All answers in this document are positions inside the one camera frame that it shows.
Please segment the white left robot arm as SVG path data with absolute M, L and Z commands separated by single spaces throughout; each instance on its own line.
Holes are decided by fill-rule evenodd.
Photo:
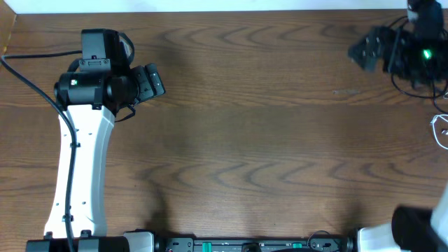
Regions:
M 106 154 L 120 109 L 165 93 L 155 64 L 131 67 L 134 46 L 111 29 L 84 29 L 82 57 L 54 87 L 61 147 L 57 185 L 44 238 L 27 251 L 154 251 L 149 231 L 107 235 Z

